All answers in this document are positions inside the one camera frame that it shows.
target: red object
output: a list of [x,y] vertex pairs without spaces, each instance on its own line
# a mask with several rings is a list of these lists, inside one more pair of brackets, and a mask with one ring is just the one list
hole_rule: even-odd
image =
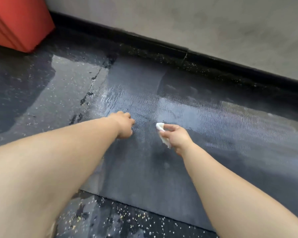
[[54,28],[44,0],[0,0],[0,45],[28,53]]

